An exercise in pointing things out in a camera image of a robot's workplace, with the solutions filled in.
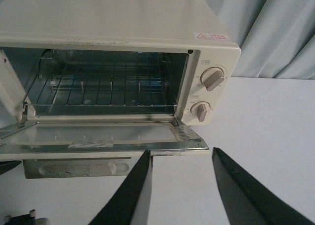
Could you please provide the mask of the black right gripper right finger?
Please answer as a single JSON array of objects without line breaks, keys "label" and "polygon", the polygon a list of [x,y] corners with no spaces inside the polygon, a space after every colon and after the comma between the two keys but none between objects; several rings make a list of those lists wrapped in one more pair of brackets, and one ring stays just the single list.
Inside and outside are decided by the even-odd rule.
[{"label": "black right gripper right finger", "polygon": [[217,186],[231,225],[313,225],[244,170],[220,148],[213,148]]}]

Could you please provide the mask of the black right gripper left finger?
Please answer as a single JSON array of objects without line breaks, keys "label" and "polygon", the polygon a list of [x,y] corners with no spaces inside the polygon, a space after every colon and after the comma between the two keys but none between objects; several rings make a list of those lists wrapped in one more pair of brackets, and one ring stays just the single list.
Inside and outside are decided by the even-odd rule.
[{"label": "black right gripper left finger", "polygon": [[146,225],[152,194],[153,157],[146,150],[91,225]]}]

